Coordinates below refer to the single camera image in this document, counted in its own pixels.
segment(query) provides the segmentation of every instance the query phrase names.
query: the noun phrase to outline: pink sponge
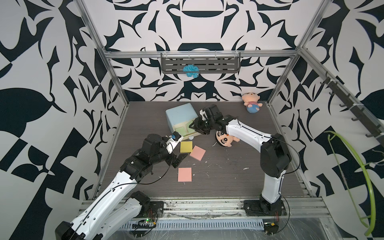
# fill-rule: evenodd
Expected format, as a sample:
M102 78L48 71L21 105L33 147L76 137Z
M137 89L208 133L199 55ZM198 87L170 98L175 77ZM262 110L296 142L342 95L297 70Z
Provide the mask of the pink sponge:
M192 152L189 154L191 157L201 161L201 159L203 158L204 156L204 153L205 153L205 150L198 147L198 146L195 146L192 150Z
M179 175L177 177L178 182L191 182L192 181L192 168L191 167L179 167Z

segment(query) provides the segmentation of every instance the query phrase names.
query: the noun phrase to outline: dark wood floor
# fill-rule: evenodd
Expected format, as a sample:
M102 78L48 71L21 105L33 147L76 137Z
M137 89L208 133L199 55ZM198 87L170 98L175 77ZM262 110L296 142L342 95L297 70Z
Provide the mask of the dark wood floor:
M111 182L124 160L138 148L150 133L169 135L165 111L183 102L131 102L124 120L111 161L108 165L100 191ZM196 113L211 105L208 102L192 102ZM215 103L223 115L230 114L262 132L275 134L268 109L250 114L240 102ZM165 177L151 185L137 185L149 197L258 197L263 189L264 172L260 168L260 153L248 144L233 142L232 147L222 147L215 143L214 132L210 135L196 136L193 145L206 150L199 162L188 156L180 167L192 168L192 182L178 182L177 169L171 167ZM142 183L153 182L164 174L168 165L165 162L153 167L153 175L147 175ZM303 196L295 174L284 177L282 194L284 196Z

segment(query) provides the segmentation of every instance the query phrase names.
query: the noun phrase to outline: white robotic arm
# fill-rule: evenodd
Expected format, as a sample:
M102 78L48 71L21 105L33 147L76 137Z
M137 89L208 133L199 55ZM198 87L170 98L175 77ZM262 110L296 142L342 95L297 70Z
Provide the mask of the white robotic arm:
M243 140L260 152L260 167L265 173L264 187L260 197L258 212L275 213L281 206L281 183L291 162L291 155L280 134L270 135L240 122L230 115L223 116L216 105L200 111L189 126L201 134L211 130L222 131Z
M182 137L174 132L169 138L157 134L150 134L131 157L125 160L120 171L83 213L71 223L62 222L55 230L56 239L60 240L101 240L108 239L119 227L128 220L147 212L150 199L135 192L116 211L119 204L141 179L152 172L154 164L166 161L169 166L177 168L188 154L180 154L175 160L173 150Z

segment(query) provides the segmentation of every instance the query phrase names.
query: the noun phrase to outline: blue sponge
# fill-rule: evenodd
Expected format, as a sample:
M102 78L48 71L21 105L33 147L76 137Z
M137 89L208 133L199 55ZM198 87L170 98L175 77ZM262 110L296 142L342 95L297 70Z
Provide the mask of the blue sponge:
M183 71L184 72L190 72L190 71L192 71L192 72L198 72L199 71L199 68L198 67L196 67L196 66L194 66L194 65L185 65L184 67L183 67ZM193 77L193 78L197 78L199 76L199 74L198 73L187 73L187 77Z

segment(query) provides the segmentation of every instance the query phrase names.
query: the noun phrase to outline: stuffed toy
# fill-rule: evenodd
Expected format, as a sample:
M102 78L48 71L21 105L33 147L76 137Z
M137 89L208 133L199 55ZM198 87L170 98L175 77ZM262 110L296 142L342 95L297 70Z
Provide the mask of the stuffed toy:
M260 110L259 107L263 105L262 103L257 103L260 96L256 93L246 93L242 96L242 99L244 101L244 106L247 106L247 111L249 113L256 113Z
M225 134L220 131L216 131L215 138L216 138L216 141L223 147L231 147L232 146L231 143L233 141L236 141L236 142L240 141L240 139L238 139L237 137Z

